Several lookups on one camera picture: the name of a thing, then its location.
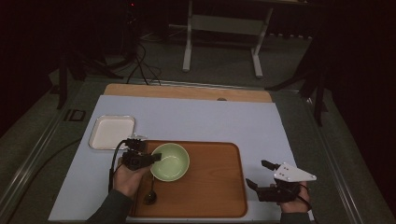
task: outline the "light green bowl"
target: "light green bowl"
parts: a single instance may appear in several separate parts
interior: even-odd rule
[[[189,169],[189,153],[181,145],[166,143],[155,148],[152,154],[155,153],[162,153],[162,156],[151,166],[151,173],[161,181],[180,179]]]

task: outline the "spoon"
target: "spoon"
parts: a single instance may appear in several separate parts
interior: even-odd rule
[[[144,204],[146,204],[146,205],[151,205],[151,204],[154,204],[156,201],[157,201],[157,193],[154,191],[154,176],[152,177],[152,180],[151,180],[151,190],[149,191],[149,193],[148,194],[146,194],[145,195],[145,198],[144,198]]]

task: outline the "bowl rim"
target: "bowl rim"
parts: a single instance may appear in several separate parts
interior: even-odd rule
[[[157,147],[151,152],[151,154],[154,154],[155,151],[156,151],[157,149],[159,149],[160,147],[169,146],[169,145],[177,146],[178,148],[182,149],[182,151],[183,151],[183,152],[186,154],[186,156],[187,156],[187,165],[186,165],[186,168],[185,168],[183,174],[179,175],[177,178],[162,179],[162,178],[160,178],[160,177],[158,177],[157,175],[154,174],[154,172],[153,172],[153,167],[154,167],[154,164],[155,164],[155,163],[154,163],[154,164],[151,166],[151,168],[150,168],[151,174],[154,175],[157,179],[159,179],[159,180],[161,180],[161,181],[164,181],[164,182],[172,182],[172,181],[176,181],[176,180],[180,179],[184,174],[187,173],[187,171],[189,170],[189,167],[190,167],[190,155],[189,155],[189,152],[186,150],[186,148],[184,148],[184,147],[181,146],[180,144],[172,143],[172,142],[161,144],[161,145],[157,146]]]

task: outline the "person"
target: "person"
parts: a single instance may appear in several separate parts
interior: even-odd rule
[[[99,209],[87,219],[90,224],[121,224],[125,223],[133,198],[136,194],[140,181],[150,166],[140,168],[136,171],[129,170],[125,165],[121,165],[114,175],[114,187],[108,193]],[[301,182],[299,196],[309,202],[308,188],[306,182]],[[309,207],[305,202],[296,199],[293,202],[279,203],[281,208],[281,224],[310,224]]]

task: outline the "sleeve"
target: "sleeve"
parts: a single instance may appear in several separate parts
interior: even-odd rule
[[[280,224],[311,224],[308,213],[282,213]]]
[[[117,190],[111,190],[100,208],[85,223],[123,224],[133,201]]]

